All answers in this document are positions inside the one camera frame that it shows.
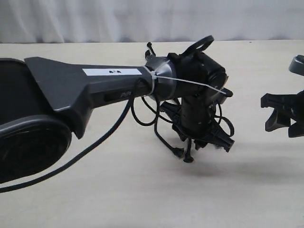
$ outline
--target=sticker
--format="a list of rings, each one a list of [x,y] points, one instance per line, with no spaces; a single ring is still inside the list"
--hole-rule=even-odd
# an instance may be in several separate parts
[[[87,76],[110,76],[110,75],[141,75],[141,72],[136,68],[113,68],[113,69],[83,69]]]

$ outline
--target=white table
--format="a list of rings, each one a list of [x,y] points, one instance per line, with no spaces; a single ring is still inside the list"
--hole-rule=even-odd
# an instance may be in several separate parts
[[[155,43],[157,55],[181,53],[190,43]],[[0,57],[47,57],[76,64],[145,63],[145,43],[1,44]],[[235,126],[229,153],[213,146],[183,163],[156,138],[152,127],[129,114],[115,134],[70,169],[43,183],[0,194],[1,228],[295,228],[304,225],[304,138],[287,129],[267,133],[272,108],[265,93],[296,94],[304,77],[288,66],[304,54],[304,41],[214,42],[206,51],[227,69],[234,96],[223,112]],[[66,163],[104,134],[125,102],[96,109],[83,139],[74,141]],[[143,121],[153,114],[136,100]],[[167,123],[160,132],[184,146]]]

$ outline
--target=gray wall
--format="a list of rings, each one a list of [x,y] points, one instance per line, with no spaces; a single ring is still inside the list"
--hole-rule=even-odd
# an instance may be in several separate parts
[[[304,39],[304,0],[0,0],[0,42]]]

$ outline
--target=white label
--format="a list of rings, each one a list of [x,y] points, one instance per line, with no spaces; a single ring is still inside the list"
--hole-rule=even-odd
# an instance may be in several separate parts
[[[110,75],[141,75],[141,72],[136,68],[122,69],[83,69],[87,76],[110,76]]]

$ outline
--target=white backdrop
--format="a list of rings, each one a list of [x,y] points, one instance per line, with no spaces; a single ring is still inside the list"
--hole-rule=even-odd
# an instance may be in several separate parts
[[[304,39],[303,0],[0,0],[0,42]]]

